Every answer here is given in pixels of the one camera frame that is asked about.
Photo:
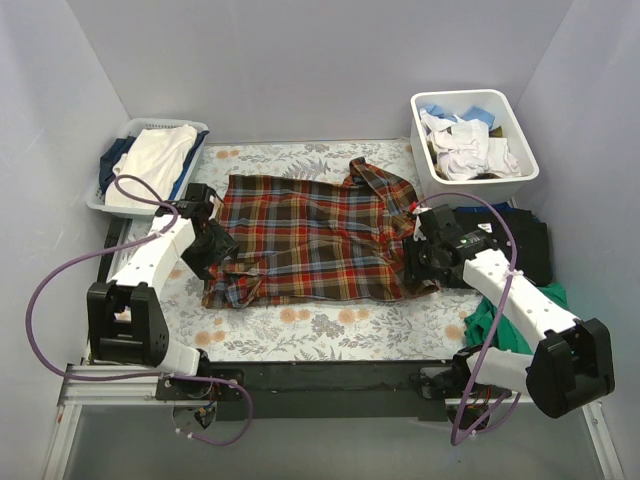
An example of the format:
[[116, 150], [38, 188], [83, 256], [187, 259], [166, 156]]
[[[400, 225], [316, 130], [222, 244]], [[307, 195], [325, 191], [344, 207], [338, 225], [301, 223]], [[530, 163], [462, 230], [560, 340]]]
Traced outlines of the plaid long sleeve shirt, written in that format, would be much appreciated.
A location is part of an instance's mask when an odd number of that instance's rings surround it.
[[340, 184], [232, 175], [219, 224], [236, 258], [210, 267], [206, 308], [305, 300], [394, 302], [437, 291], [405, 277], [417, 200], [405, 179], [356, 158]]

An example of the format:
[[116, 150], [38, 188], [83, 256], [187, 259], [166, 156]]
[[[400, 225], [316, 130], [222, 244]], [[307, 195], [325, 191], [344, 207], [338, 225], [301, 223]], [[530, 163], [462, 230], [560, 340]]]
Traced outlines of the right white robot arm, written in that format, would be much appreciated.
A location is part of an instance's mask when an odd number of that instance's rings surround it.
[[511, 265], [488, 232], [465, 232], [449, 207], [415, 207], [411, 215], [415, 230], [403, 241], [407, 278], [475, 289], [531, 350], [468, 346], [448, 369], [423, 376], [429, 392], [471, 398], [492, 386], [525, 394], [559, 418], [614, 391], [610, 332], [599, 319], [581, 320], [555, 304]]

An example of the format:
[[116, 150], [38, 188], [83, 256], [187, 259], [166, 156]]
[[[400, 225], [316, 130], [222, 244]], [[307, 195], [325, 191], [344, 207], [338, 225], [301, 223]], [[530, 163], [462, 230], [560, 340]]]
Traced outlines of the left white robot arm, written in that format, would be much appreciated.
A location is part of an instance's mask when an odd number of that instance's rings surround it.
[[213, 218], [216, 197], [205, 184], [189, 184], [183, 199], [156, 211], [149, 231], [154, 239], [109, 282], [96, 282], [87, 292], [93, 357], [177, 374], [178, 387], [193, 400], [211, 392], [213, 377], [200, 367], [199, 350], [170, 337], [160, 294], [180, 260], [209, 281], [213, 267], [237, 257], [239, 246]]

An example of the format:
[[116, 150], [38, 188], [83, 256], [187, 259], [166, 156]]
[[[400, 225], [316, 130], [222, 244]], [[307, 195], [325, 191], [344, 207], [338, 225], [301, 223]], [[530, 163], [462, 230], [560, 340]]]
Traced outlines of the white plastic bin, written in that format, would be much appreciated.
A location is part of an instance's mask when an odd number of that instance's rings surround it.
[[495, 89], [421, 92], [410, 100], [410, 144], [424, 195], [458, 192], [506, 202], [540, 170], [507, 97]]

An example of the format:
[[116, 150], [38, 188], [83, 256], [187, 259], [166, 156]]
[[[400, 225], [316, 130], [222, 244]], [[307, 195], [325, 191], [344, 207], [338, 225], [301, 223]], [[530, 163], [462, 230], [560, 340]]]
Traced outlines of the floral table mat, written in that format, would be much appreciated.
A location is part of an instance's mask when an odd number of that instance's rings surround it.
[[[226, 192], [231, 174], [269, 174], [339, 184], [350, 160], [419, 184], [405, 138], [328, 143], [205, 146], [193, 179]], [[204, 284], [178, 262], [160, 295], [172, 338], [214, 361], [444, 360], [462, 348], [464, 320], [480, 297], [440, 290], [394, 303], [370, 300], [207, 309]]]

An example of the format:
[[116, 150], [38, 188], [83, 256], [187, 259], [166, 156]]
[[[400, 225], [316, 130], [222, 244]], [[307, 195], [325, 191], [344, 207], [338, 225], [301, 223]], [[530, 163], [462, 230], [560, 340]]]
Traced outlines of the green shirt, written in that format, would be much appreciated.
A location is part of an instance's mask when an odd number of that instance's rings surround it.
[[[552, 283], [539, 290], [553, 303], [569, 309], [566, 290], [560, 283]], [[467, 347], [482, 346], [489, 335], [493, 325], [497, 307], [485, 297], [482, 298], [475, 312], [464, 319], [466, 330], [465, 339]], [[502, 316], [497, 330], [492, 338], [492, 346], [502, 351], [532, 355], [529, 347], [520, 331], [510, 322], [506, 316]]]

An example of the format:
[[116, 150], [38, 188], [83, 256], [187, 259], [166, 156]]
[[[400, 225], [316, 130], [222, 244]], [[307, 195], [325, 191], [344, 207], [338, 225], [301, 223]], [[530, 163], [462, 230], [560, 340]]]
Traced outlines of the black folded shirt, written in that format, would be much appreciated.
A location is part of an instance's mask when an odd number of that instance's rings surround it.
[[[547, 287], [553, 281], [550, 241], [547, 224], [531, 211], [508, 203], [495, 204], [512, 233], [517, 246], [516, 268], [537, 287]], [[458, 207], [453, 210], [457, 223], [465, 233], [485, 231], [495, 247], [511, 259], [511, 241], [495, 215], [486, 207]]]

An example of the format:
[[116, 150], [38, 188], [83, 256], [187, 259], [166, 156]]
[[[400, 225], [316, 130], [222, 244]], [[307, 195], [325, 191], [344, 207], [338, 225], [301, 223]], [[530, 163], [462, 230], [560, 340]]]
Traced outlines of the white crumpled clothes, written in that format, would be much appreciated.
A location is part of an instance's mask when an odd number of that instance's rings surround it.
[[522, 174], [502, 128], [479, 120], [451, 122], [420, 117], [436, 175], [447, 181], [515, 178]]

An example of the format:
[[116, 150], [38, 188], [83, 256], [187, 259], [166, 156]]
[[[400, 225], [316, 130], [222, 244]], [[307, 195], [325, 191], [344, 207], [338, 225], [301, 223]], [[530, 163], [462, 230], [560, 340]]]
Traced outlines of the white folded garment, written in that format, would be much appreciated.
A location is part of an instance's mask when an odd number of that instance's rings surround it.
[[[137, 135], [124, 158], [115, 164], [116, 177], [133, 175], [145, 181], [162, 200], [168, 200], [176, 181], [179, 179], [187, 155], [194, 146], [198, 131], [183, 125], [168, 129], [144, 129]], [[119, 181], [127, 192], [147, 200], [154, 197], [144, 186], [131, 179]], [[115, 186], [108, 186], [105, 206], [152, 210], [155, 205], [130, 199], [120, 193]]]

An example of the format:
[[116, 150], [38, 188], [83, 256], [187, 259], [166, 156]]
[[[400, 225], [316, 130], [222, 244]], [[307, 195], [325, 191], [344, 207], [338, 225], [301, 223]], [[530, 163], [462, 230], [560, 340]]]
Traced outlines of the navy blue garment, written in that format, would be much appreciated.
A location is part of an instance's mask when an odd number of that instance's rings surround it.
[[121, 157], [129, 151], [135, 140], [134, 136], [116, 138], [109, 149], [100, 157], [98, 184], [103, 194], [106, 193], [109, 185], [117, 176], [114, 172], [115, 166]]

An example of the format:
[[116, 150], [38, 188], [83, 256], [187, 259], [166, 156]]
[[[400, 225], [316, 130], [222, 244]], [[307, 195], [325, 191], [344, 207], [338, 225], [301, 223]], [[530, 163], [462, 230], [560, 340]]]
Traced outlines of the light blue garment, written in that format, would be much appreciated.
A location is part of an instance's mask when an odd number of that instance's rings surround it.
[[479, 120], [485, 123], [489, 128], [493, 127], [495, 121], [495, 116], [493, 114], [477, 106], [470, 107], [462, 116], [458, 116], [448, 113], [437, 104], [428, 104], [426, 107], [419, 110], [419, 114], [421, 118], [424, 118], [426, 115], [430, 115], [431, 117], [438, 118], [440, 120], [449, 120], [451, 122]]

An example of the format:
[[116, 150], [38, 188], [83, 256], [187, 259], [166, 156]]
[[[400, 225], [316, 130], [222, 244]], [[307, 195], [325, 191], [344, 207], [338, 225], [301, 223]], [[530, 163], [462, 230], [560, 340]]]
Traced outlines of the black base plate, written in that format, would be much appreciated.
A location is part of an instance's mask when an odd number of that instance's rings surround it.
[[444, 421], [463, 389], [449, 361], [205, 362], [199, 373], [247, 390], [255, 419]]

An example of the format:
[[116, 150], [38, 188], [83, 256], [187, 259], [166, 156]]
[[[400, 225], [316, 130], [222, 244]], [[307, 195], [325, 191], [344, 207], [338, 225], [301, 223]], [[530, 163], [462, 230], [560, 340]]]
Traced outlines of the aluminium frame rail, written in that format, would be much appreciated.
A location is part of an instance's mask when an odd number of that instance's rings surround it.
[[602, 408], [561, 419], [521, 401], [495, 431], [450, 442], [445, 422], [257, 420], [228, 447], [188, 439], [150, 379], [67, 382], [48, 479], [621, 479]]

